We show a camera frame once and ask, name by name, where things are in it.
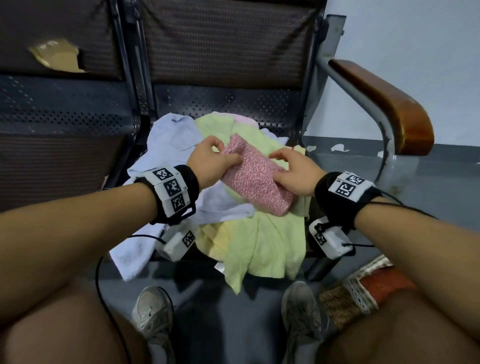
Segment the armrest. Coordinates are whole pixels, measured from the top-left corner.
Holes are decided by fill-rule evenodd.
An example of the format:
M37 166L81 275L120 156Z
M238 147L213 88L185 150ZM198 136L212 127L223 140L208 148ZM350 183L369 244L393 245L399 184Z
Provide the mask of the armrest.
M387 116L395 140L395 154L425 156L430 152L433 127L417 101L354 62L330 59L328 65Z

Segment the black wristband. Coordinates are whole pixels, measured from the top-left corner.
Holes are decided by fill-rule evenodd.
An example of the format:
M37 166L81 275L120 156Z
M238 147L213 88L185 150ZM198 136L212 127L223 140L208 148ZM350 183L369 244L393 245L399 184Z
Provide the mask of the black wristband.
M330 192L328 189L340 174L342 172L330 172L323 176L315 187L315 198L325 211L329 222L336 226L354 230L354 221L358 212L371 200L382 194L378 188L372 186L363 193L358 202L353 202Z
M187 185L188 188L188 196L190 198L190 204L177 212L176 214L172 215L171 217L167 218L165 215L165 211L163 209L162 201L158 197L154 186L147 181L145 177L139 177L137 178L134 183L141 182L145 184L154 194L155 196L155 201L156 201L156 206L157 206L157 216L155 219L153 219L150 224L168 224L168 225L177 225L180 223L180 221L186 219L187 217L193 215L196 212L195 208L195 201L198 199L198 195L200 194L200 187L198 185L198 180L197 177L195 176L195 173L190 169L190 167L185 166L185 165L178 165L174 167L178 172L180 172L183 180L185 181L185 184ZM183 214L188 208L192 208L192 212L188 213L187 215Z

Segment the yellow cloth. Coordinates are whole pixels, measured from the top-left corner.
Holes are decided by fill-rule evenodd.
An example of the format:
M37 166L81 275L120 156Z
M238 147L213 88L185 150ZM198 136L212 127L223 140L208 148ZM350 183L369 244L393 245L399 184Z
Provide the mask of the yellow cloth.
M248 124L234 122L228 115L208 114L195 121L200 133L214 135L225 145L238 133L265 155L284 147ZM296 150L305 154L300 146ZM288 163L275 160L288 169ZM241 197L234 191L227 191ZM308 215L310 198L299 197L290 212L277 217L256 211L251 218L202 226L197 247L209 257L225 265L225 281L239 293L246 272L259 277L295 279L305 257L304 217Z

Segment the shoe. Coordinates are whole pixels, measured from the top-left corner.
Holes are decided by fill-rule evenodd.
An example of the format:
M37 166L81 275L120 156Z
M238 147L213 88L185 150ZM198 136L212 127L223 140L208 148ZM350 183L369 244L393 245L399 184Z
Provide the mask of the shoe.
M161 287L145 288L133 308L132 321L149 344L161 345L167 352L168 364L175 363L169 333L173 326L173 304Z
M281 312L288 335L283 363L292 364L299 345L323 341L320 307L310 287L295 282L283 294Z

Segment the light pink cloth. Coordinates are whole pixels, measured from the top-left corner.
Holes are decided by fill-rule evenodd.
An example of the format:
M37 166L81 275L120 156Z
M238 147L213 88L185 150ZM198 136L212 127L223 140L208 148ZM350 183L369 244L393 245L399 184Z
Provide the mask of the light pink cloth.
M246 201L275 216L284 216L292 206L295 195L273 180L273 172L285 170L238 134L230 137L222 154L238 153L243 163L230 167L221 181Z
M246 116L242 116L238 114L230 114L228 112L216 112L216 111L212 112L212 114L229 115L229 116L232 116L233 120L235 120L236 122L241 122L242 124L249 124L259 129L258 123L254 119L247 118Z

